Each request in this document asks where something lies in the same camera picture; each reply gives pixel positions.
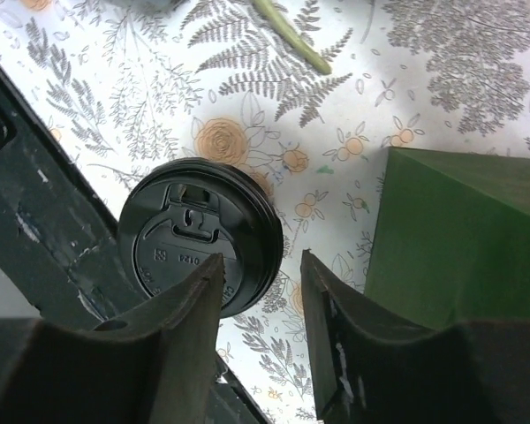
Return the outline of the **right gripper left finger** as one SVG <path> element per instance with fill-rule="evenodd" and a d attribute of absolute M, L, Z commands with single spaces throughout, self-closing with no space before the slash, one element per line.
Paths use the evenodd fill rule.
<path fill-rule="evenodd" d="M 212 254 L 92 330 L 0 318 L 0 423 L 202 423 L 223 285 Z"/>

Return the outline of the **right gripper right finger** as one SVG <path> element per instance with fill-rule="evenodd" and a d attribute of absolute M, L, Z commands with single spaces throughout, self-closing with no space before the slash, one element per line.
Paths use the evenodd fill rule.
<path fill-rule="evenodd" d="M 530 423 L 530 320 L 432 330 L 301 255 L 317 418 L 326 423 Z"/>

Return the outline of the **green paper bag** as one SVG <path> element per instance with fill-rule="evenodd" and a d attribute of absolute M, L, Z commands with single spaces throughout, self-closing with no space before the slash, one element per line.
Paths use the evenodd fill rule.
<path fill-rule="evenodd" d="M 530 319 L 530 159 L 392 148 L 365 293 L 431 329 Z"/>

